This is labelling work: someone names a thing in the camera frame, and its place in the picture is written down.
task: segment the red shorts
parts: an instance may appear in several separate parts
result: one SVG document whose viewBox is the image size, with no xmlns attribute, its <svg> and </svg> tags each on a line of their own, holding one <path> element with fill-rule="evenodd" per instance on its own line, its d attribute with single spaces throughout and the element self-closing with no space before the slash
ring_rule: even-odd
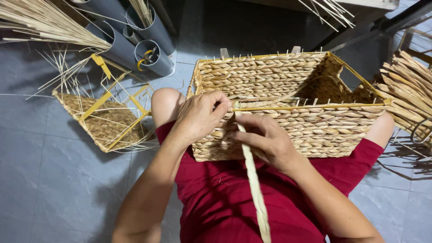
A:
<svg viewBox="0 0 432 243">
<path fill-rule="evenodd" d="M 174 123 L 156 129 L 159 143 Z M 348 196 L 383 152 L 381 146 L 363 138 L 348 157 L 316 158 L 310 162 Z M 296 184 L 261 161 L 255 163 L 272 242 L 325 242 L 326 233 Z M 181 242 L 262 242 L 244 161 L 196 162 L 189 147 L 175 182 L 184 205 Z"/>
</svg>

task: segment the gray pipe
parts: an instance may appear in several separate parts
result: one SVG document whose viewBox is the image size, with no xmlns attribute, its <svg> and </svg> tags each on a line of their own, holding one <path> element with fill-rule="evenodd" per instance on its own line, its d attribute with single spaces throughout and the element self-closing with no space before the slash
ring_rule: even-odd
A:
<svg viewBox="0 0 432 243">
<path fill-rule="evenodd" d="M 144 28 L 143 23 L 132 6 L 127 8 L 126 21 L 141 37 L 146 40 L 155 41 L 166 54 L 171 55 L 175 50 L 174 42 L 163 26 L 161 19 L 150 4 L 149 9 L 153 18 L 153 24 L 151 24 L 150 27 Z"/>
<path fill-rule="evenodd" d="M 72 0 L 79 8 L 97 13 L 112 19 L 116 19 L 121 22 L 124 21 L 124 16 L 126 15 L 126 11 L 123 6 L 120 4 L 118 0 Z M 126 24 L 117 22 L 112 19 L 106 19 L 101 16 L 90 14 L 93 18 L 97 20 L 105 20 L 108 22 L 114 29 L 119 32 L 122 32 L 123 29 L 127 26 Z"/>
<path fill-rule="evenodd" d="M 133 31 L 133 28 L 131 27 L 124 28 L 123 35 L 134 45 L 137 45 L 139 42 L 143 40 L 143 38 L 141 38 L 141 36 L 135 33 L 135 31 Z"/>
<path fill-rule="evenodd" d="M 106 21 L 96 20 L 87 25 L 86 29 L 97 37 L 111 44 L 111 48 L 101 55 L 128 68 L 129 70 L 139 72 L 137 69 L 137 61 L 133 56 L 135 46 L 130 43 L 120 32 L 115 30 Z"/>
<path fill-rule="evenodd" d="M 135 47 L 135 59 L 138 62 L 140 60 L 139 57 L 142 57 L 146 51 L 152 50 L 155 46 L 158 47 L 155 54 L 159 54 L 159 58 L 154 63 L 149 65 L 141 63 L 141 66 L 150 69 L 160 76 L 168 76 L 174 69 L 174 64 L 165 54 L 165 52 L 159 48 L 159 45 L 156 42 L 152 40 L 143 40 L 138 43 Z"/>
</svg>

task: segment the left hand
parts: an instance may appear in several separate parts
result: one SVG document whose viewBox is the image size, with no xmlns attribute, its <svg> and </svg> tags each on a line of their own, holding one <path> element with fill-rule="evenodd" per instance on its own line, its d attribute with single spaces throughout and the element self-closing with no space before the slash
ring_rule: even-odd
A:
<svg viewBox="0 0 432 243">
<path fill-rule="evenodd" d="M 216 102 L 219 102 L 219 105 L 213 110 Z M 231 101 L 221 91 L 192 96 L 181 104 L 177 121 L 168 135 L 170 140 L 176 146 L 186 149 L 209 135 L 231 105 Z"/>
</svg>

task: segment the woven pattern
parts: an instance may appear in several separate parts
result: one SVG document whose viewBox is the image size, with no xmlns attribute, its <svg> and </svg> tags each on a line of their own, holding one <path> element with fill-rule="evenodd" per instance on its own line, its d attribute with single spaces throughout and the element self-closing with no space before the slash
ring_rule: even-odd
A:
<svg viewBox="0 0 432 243">
<path fill-rule="evenodd" d="M 283 96 L 317 76 L 325 53 L 289 54 L 232 61 L 197 62 L 194 69 L 198 93 L 221 90 L 227 96 Z"/>
<path fill-rule="evenodd" d="M 106 153 L 129 147 L 144 137 L 141 127 L 135 126 L 117 144 L 108 149 L 109 145 L 119 138 L 128 126 L 137 120 L 137 117 L 125 104 L 106 101 L 98 108 L 100 111 L 96 110 L 83 122 L 79 120 L 82 112 L 85 112 L 95 104 L 96 99 L 58 93 L 57 91 L 54 91 L 53 95 L 63 105 L 69 115 L 74 120 L 79 121 L 79 124 L 87 134 L 93 138 L 95 144 Z"/>
<path fill-rule="evenodd" d="M 280 66 L 274 69 L 267 68 L 270 63 L 277 63 Z M 251 70 L 245 68 L 245 64 L 250 65 L 248 67 Z M 278 75 L 277 72 L 280 73 L 281 67 L 287 69 L 283 71 L 283 75 L 287 77 L 304 76 L 289 78 L 289 80 L 286 78 L 281 82 L 279 79 L 276 82 L 274 77 Z M 342 157 L 351 154 L 387 108 L 386 106 L 361 106 L 361 104 L 359 107 L 340 105 L 354 102 L 358 104 L 363 101 L 370 104 L 372 103 L 370 100 L 377 98 L 369 90 L 373 89 L 371 87 L 359 86 L 353 93 L 340 79 L 342 68 L 343 65 L 338 60 L 326 53 L 249 57 L 224 61 L 200 60 L 195 66 L 192 83 L 196 86 L 195 95 L 222 90 L 230 99 L 238 100 L 241 108 L 310 106 L 310 108 L 290 110 L 242 111 L 241 114 L 271 116 L 290 134 L 296 149 L 306 157 Z M 271 81 L 262 78 L 264 74 L 259 72 L 264 70 L 268 71 L 265 75 L 272 77 Z M 320 105 L 338 105 L 338 107 L 320 108 Z M 241 145 L 226 136 L 233 131 L 237 131 L 237 126 L 233 119 L 233 112 L 228 112 L 211 134 L 192 145 L 195 160 L 244 159 Z"/>
</svg>

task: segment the unfinished basket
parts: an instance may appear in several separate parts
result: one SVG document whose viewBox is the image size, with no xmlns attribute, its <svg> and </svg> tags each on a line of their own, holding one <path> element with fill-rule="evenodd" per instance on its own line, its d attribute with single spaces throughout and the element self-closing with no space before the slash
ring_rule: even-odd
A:
<svg viewBox="0 0 432 243">
<path fill-rule="evenodd" d="M 362 82 L 354 92 L 340 79 L 344 66 Z M 274 118 L 306 157 L 350 155 L 391 102 L 330 52 L 198 60 L 187 98 L 214 90 L 241 103 L 233 111 Z M 244 159 L 241 145 L 225 136 L 237 130 L 232 118 L 228 112 L 192 145 L 196 161 Z"/>
<path fill-rule="evenodd" d="M 95 144 L 104 152 L 129 147 L 139 142 L 147 133 L 140 126 L 135 126 L 125 133 L 125 130 L 138 119 L 127 108 L 126 104 L 105 101 L 98 107 L 100 111 L 94 111 L 89 117 L 83 120 L 80 119 L 83 112 L 89 110 L 98 101 L 97 99 L 63 94 L 57 91 L 53 91 L 53 96 L 58 99 L 73 119 L 79 122 L 87 134 L 93 138 Z M 110 145 L 123 133 L 124 136 L 121 140 L 110 148 Z"/>
</svg>

